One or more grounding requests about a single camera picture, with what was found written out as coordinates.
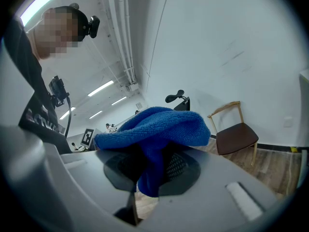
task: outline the brown chair seat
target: brown chair seat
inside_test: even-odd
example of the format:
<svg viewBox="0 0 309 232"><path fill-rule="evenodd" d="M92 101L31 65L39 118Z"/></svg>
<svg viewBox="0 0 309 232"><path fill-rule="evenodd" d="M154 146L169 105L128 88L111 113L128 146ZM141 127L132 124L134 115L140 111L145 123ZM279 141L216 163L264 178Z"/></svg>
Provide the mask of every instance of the brown chair seat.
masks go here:
<svg viewBox="0 0 309 232"><path fill-rule="evenodd" d="M218 154L231 154L255 144L258 140L258 136L248 125L239 123L217 133Z"/></svg>

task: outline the wooden chair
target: wooden chair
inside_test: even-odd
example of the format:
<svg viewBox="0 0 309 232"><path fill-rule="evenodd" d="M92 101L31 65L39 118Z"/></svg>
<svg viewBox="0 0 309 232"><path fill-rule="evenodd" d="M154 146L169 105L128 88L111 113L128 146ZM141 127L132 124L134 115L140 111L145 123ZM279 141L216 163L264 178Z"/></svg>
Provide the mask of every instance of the wooden chair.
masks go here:
<svg viewBox="0 0 309 232"><path fill-rule="evenodd" d="M213 122L212 116L235 105L238 107L241 123L218 132ZM243 122L240 101L234 101L223 107L218 108L211 115L209 115L208 118L211 120L212 126L217 133L216 139L218 154L227 155L254 145L254 151L251 161L251 166L253 166L256 156L257 141L259 140L259 138L255 134L255 132Z"/></svg>

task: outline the wall outlet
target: wall outlet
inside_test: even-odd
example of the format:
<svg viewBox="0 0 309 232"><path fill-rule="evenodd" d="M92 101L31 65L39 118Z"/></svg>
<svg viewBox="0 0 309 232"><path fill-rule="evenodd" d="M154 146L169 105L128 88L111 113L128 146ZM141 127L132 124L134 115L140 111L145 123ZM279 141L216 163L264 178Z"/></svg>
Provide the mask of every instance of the wall outlet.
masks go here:
<svg viewBox="0 0 309 232"><path fill-rule="evenodd" d="M283 127L292 127L293 126L293 117L285 117Z"/></svg>

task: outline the chair leg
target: chair leg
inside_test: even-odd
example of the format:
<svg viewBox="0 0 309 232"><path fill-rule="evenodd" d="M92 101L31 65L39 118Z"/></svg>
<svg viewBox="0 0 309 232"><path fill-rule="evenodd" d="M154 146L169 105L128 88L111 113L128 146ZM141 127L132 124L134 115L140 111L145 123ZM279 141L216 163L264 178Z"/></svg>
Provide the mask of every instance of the chair leg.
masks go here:
<svg viewBox="0 0 309 232"><path fill-rule="evenodd" d="M252 155L251 166L253 166L253 165L254 165L254 162L255 162L256 149L257 149L257 142L254 144L254 151L253 151L253 155Z"/></svg>

